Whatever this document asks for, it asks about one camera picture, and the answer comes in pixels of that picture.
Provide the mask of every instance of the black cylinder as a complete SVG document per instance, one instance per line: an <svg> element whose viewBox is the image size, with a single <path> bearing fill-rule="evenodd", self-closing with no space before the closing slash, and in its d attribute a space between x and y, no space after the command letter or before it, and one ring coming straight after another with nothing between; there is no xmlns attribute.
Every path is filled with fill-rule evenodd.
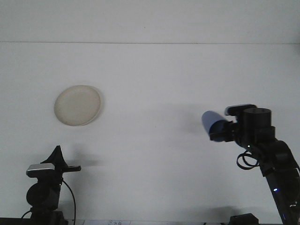
<svg viewBox="0 0 300 225"><path fill-rule="evenodd" d="M59 196L44 183L34 184L27 192L27 202L32 206L52 209L58 202Z"/></svg>
<svg viewBox="0 0 300 225"><path fill-rule="evenodd" d="M264 108L245 109L243 114L244 129L253 131L254 129L271 127L271 110Z"/></svg>

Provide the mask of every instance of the white surface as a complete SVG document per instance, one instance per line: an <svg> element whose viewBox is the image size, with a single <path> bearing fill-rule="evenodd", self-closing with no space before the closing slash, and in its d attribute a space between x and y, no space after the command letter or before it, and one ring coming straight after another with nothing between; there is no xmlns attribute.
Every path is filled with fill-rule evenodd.
<svg viewBox="0 0 300 225"><path fill-rule="evenodd" d="M299 0L0 0L0 41L300 43Z"/></svg>
<svg viewBox="0 0 300 225"><path fill-rule="evenodd" d="M100 107L100 95L94 87L76 85L67 88L57 97L54 113L66 125L81 126L94 120Z"/></svg>
<svg viewBox="0 0 300 225"><path fill-rule="evenodd" d="M206 110L253 103L273 111L277 138L298 162L300 45L0 44L0 216L30 206L29 165L57 144L69 165L78 219L227 222L253 213L280 221L259 169L243 149L209 141ZM76 84L102 91L93 123L68 127L53 105ZM62 187L60 208L73 217Z"/></svg>

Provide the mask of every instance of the round dish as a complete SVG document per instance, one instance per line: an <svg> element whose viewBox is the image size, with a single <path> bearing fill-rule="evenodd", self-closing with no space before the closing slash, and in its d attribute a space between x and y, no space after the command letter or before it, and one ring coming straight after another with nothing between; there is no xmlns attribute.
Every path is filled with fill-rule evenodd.
<svg viewBox="0 0 300 225"><path fill-rule="evenodd" d="M54 113L66 125L82 126L97 117L100 107L100 95L95 88L77 85L64 90L58 96Z"/></svg>

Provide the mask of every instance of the cable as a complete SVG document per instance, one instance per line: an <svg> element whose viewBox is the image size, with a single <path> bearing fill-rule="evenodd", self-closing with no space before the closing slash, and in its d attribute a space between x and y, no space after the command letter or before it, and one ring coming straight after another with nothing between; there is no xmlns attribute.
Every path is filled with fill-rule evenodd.
<svg viewBox="0 0 300 225"><path fill-rule="evenodd" d="M72 197L73 197L73 201L74 201L74 223L73 225L75 225L75 221L76 221L76 202L75 202L75 197L74 197L74 194L73 194L73 191L71 190L70 186L63 180L62 181L70 190L71 194L72 194Z"/></svg>
<svg viewBox="0 0 300 225"><path fill-rule="evenodd" d="M251 155L250 153L248 153L249 151L246 150L244 153L241 153L239 154L238 158L236 159L236 164L238 165L239 168L243 169L243 170L251 170L255 167L258 167L259 166L259 162L257 160L257 158L255 158L253 155ZM243 162L248 166L248 167L245 167L243 165L241 165L239 163L239 158L243 159ZM249 162L246 161L246 158L245 157L249 157L249 158L253 158L256 160L256 163L255 164L250 164Z"/></svg>
<svg viewBox="0 0 300 225"><path fill-rule="evenodd" d="M31 210L29 210L29 211L25 212L25 213L24 213L24 215L21 217L21 219L23 219L23 218L24 218L24 216L25 216L26 214L30 213L30 212L31 212Z"/></svg>

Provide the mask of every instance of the white wall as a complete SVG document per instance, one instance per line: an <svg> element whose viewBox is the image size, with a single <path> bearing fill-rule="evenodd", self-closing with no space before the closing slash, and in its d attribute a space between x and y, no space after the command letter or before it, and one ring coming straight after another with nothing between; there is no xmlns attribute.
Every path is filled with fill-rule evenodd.
<svg viewBox="0 0 300 225"><path fill-rule="evenodd" d="M60 144L70 165L82 165L81 172L64 176L74 190L80 219L226 222L231 215L251 212L261 223L280 222L260 170L243 171L236 166L236 157L243 151L236 144L210 142L201 115L206 110L222 113L228 105L243 103L269 108L277 138L288 143L300 162L300 45L26 41L189 43L206 42L210 34L208 42L293 43L299 40L298 2L228 1L224 11L218 8L219 1L129 2L135 7L114 2L117 14L112 13L110 1L76 2L69 7L53 1L23 2L1 2L0 17L5 21L0 21L0 217L19 217L30 208L25 196L35 179L28 178L25 171ZM203 15L195 9L200 3L206 5L205 15L216 21L211 25L217 35L210 30L207 36L193 36L193 25L185 30L184 21L178 22L176 30L170 27L170 34L178 36L166 35L163 28L169 18L179 21L178 13L173 15L167 5L181 12L180 18L200 21ZM106 10L96 14L101 4ZM152 33L158 33L156 39L147 39L145 32L134 35L127 26L118 36L122 30L110 27L110 22L92 32L104 14L106 21L115 23L122 13L125 19L121 22L138 30L151 16L142 9L158 8L159 4L160 17L152 18L159 19L160 28L155 21L148 21ZM70 9L73 14L65 13ZM243 23L241 14L231 14L238 9L258 14L266 11L268 19L274 18L274 26L265 30L265 36L246 35L252 26ZM140 12L141 17L130 10ZM241 18L241 23L232 21L244 33L239 32L238 37L233 30L224 34L224 20L217 20L219 14L210 14L214 10ZM254 30L271 23L255 15L247 20L258 20L252 23L257 25ZM75 21L73 27L61 24L65 16ZM278 22L282 20L290 26ZM208 29L206 24L200 28ZM105 30L103 39L101 28ZM280 36L280 29L286 35ZM68 127L56 119L53 105L65 88L77 84L98 88L104 107L93 123ZM65 187L60 208L67 218L73 216L71 195Z"/></svg>
<svg viewBox="0 0 300 225"><path fill-rule="evenodd" d="M299 43L298 0L0 0L1 41Z"/></svg>

